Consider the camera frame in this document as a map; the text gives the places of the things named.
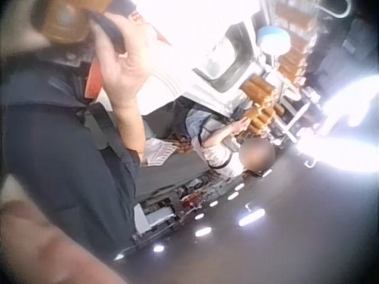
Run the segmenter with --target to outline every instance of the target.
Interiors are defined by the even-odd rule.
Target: blue object
[[[279,56],[290,50],[291,38],[285,30],[267,25],[258,31],[258,46],[266,54]]]

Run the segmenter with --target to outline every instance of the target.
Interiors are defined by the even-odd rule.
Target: bag strap
[[[101,131],[106,136],[109,146],[121,161],[125,161],[129,154],[104,106],[97,102],[96,104],[90,105],[87,110],[94,116]]]

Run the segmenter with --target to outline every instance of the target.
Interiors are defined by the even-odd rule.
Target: strap
[[[203,122],[203,124],[202,124],[201,127],[200,127],[200,132],[199,132],[199,134],[197,134],[197,139],[199,140],[199,144],[200,144],[201,147],[203,146],[203,139],[201,138],[201,134],[203,133],[203,127],[204,127],[204,125],[206,124],[207,121],[208,121],[208,119],[206,119],[206,120]],[[230,163],[230,161],[231,161],[231,159],[232,159],[232,155],[233,155],[233,153],[230,152],[229,158],[227,158],[227,160],[225,161],[225,163],[223,163],[221,166],[212,166],[212,165],[210,165],[209,162],[207,161],[208,166],[209,166],[211,169],[214,169],[214,170],[220,170],[220,169],[223,169],[223,168],[225,168],[225,167]]]
[[[225,168],[225,167],[230,163],[230,161],[231,161],[231,159],[232,159],[232,156],[233,156],[233,153],[230,152],[229,158],[227,158],[226,162],[223,163],[221,166],[217,166],[217,167],[215,167],[215,166],[211,166],[209,163],[208,163],[208,165],[209,165],[209,167],[210,167],[211,169],[214,169],[214,170],[220,170],[220,169],[223,169],[223,168]]]
[[[88,111],[94,116],[100,129],[106,136],[109,146],[121,161],[125,161],[129,154],[104,106],[97,102],[96,104],[90,105]]]

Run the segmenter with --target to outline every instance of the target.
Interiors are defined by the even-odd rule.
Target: bright light
[[[213,207],[213,206],[216,206],[217,204],[219,204],[219,202],[216,200],[216,201],[213,201],[209,206]]]
[[[116,261],[116,260],[120,260],[123,258],[124,258],[124,255],[122,253],[120,253],[118,256],[116,256],[116,258],[114,260]]]
[[[207,228],[204,228],[204,229],[198,230],[198,231],[195,233],[195,236],[196,236],[196,237],[202,237],[202,236],[204,236],[204,235],[209,234],[211,231],[212,231],[212,229],[211,229],[210,227],[207,227]]]
[[[266,214],[266,212],[264,209],[259,209],[255,212],[249,214],[248,216],[242,218],[241,220],[239,220],[238,224],[241,227],[246,226],[246,225],[258,220],[259,218],[263,217],[265,214]]]
[[[162,252],[164,250],[165,250],[165,247],[162,246],[162,245],[160,245],[160,244],[157,244],[156,246],[154,246],[154,252],[155,253],[160,253],[160,252]]]
[[[263,174],[263,178],[265,177],[265,176],[268,176],[270,173],[272,172],[272,169],[269,169],[267,172],[265,172],[264,174]]]
[[[203,214],[203,213],[197,215],[197,216],[195,217],[195,220],[202,219],[202,217],[204,217],[204,214]]]
[[[308,137],[297,148],[318,161],[349,172],[379,171],[379,148],[345,138]]]
[[[369,103],[363,104],[362,106],[358,107],[354,113],[350,114],[348,125],[350,127],[356,127],[360,125],[367,115],[369,109]]]
[[[379,75],[366,77],[348,85],[333,96],[323,107],[325,114],[342,116],[353,114],[356,102],[367,103],[379,92]]]
[[[245,186],[245,184],[244,183],[241,183],[239,186],[237,186],[236,188],[235,188],[235,191],[239,191],[241,188],[243,188]]]
[[[232,200],[232,199],[236,198],[237,196],[238,196],[238,192],[235,192],[235,193],[229,195],[229,197],[227,198],[227,200]]]

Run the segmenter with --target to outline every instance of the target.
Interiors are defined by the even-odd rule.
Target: cable
[[[316,4],[315,7],[326,12],[326,13],[328,13],[329,15],[332,15],[335,18],[342,19],[342,18],[345,18],[347,15],[349,15],[350,10],[351,10],[351,0],[345,0],[345,1],[347,4],[347,7],[346,7],[346,11],[342,14],[336,14],[336,13],[332,12],[331,10],[328,10],[328,9],[318,5],[318,4]]]

